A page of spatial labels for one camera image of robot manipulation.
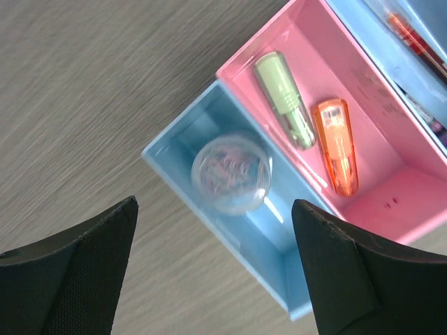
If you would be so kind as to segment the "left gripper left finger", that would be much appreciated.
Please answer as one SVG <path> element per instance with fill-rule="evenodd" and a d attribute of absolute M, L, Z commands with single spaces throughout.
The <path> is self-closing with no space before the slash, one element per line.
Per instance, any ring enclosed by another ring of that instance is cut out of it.
<path fill-rule="evenodd" d="M 138 217 L 130 196 L 1 254 L 2 334 L 110 334 Z"/>

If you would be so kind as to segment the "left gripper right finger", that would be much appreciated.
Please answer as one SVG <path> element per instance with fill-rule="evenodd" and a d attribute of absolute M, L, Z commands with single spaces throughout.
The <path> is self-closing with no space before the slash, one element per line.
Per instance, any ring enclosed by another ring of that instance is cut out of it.
<path fill-rule="evenodd" d="M 446 256 L 358 228 L 306 200 L 292 219 L 320 334 L 445 334 Z"/>

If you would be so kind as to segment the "light blue front bin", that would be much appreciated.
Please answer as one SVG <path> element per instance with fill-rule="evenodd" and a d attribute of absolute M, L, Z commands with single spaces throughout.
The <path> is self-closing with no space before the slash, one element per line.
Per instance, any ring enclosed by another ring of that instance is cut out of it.
<path fill-rule="evenodd" d="M 272 183 L 255 211 L 229 216 L 207 206 L 191 183 L 196 154 L 232 132 L 261 139 L 272 157 Z M 286 310 L 291 320 L 310 313 L 291 209 L 297 199 L 327 204 L 220 81 L 213 82 L 143 150 L 142 157 L 190 210 Z"/>

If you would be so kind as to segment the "light blue bin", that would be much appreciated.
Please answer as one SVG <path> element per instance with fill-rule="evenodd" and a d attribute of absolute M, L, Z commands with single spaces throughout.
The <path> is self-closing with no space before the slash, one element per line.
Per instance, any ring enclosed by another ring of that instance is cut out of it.
<path fill-rule="evenodd" d="M 397 82 L 446 127 L 446 84 L 386 23 L 388 12 L 401 14 L 446 62 L 446 2 L 329 1 L 329 5 L 387 79 L 396 87 Z M 445 153 L 446 147 L 440 143 L 424 121 L 416 116 Z"/>
<path fill-rule="evenodd" d="M 229 216 L 207 206 L 191 183 L 196 154 L 232 132 L 261 139 L 272 157 L 272 183 L 255 211 Z M 291 209 L 297 199 L 327 204 L 220 81 L 213 82 L 143 150 L 142 157 L 190 210 L 286 310 L 291 320 L 310 313 Z"/>

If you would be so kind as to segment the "clear paperclip jar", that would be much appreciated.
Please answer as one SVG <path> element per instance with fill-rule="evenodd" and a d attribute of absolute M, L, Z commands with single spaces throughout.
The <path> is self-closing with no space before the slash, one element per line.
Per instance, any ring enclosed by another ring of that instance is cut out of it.
<path fill-rule="evenodd" d="M 272 183 L 272 157 L 261 139 L 232 132 L 209 141 L 195 156 L 191 183 L 207 206 L 239 216 L 255 211 Z"/>

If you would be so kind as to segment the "green mini highlighter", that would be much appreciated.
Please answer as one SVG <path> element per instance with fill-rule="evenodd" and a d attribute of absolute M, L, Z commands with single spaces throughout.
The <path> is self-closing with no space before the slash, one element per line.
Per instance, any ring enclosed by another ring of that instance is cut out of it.
<path fill-rule="evenodd" d="M 307 150 L 316 134 L 283 53 L 268 52 L 254 63 L 254 75 L 288 141 Z"/>

